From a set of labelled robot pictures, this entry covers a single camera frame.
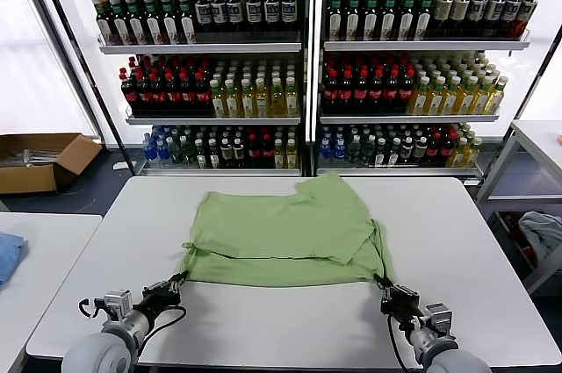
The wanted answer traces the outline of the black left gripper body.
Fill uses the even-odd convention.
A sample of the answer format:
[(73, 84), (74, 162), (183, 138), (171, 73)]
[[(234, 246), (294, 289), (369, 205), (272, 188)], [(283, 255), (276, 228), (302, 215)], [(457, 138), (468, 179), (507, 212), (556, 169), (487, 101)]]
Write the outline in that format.
[(168, 289), (145, 289), (142, 296), (143, 299), (137, 304), (137, 311), (147, 319), (156, 319), (167, 307), (180, 303), (180, 294)]

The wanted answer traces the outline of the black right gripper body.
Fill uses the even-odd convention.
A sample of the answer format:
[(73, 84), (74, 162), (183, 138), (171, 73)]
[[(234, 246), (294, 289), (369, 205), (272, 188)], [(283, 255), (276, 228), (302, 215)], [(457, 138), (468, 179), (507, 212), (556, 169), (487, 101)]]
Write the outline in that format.
[(400, 324), (410, 323), (414, 318), (424, 316), (419, 308), (418, 297), (406, 298), (382, 298), (381, 312), (390, 315)]

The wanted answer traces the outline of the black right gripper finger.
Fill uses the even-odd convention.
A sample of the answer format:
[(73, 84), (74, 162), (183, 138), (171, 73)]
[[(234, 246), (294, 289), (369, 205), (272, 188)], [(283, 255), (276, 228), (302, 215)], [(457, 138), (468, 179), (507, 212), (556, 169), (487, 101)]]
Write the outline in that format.
[(387, 299), (390, 296), (391, 291), (391, 280), (386, 276), (379, 276), (377, 274), (373, 275), (374, 282), (377, 284), (381, 290), (381, 298)]
[(385, 297), (392, 300), (402, 299), (418, 301), (420, 299), (420, 296), (416, 291), (412, 291), (406, 286), (394, 283), (391, 283), (385, 289)]

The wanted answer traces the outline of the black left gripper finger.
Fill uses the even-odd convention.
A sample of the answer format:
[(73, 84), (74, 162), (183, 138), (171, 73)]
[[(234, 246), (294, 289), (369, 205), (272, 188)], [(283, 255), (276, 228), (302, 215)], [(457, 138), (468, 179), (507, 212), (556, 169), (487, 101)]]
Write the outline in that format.
[(188, 279), (188, 273), (176, 273), (169, 280), (169, 292), (173, 294), (179, 294), (181, 286)]
[(174, 295), (169, 292), (168, 280), (159, 281), (143, 288), (143, 295)]

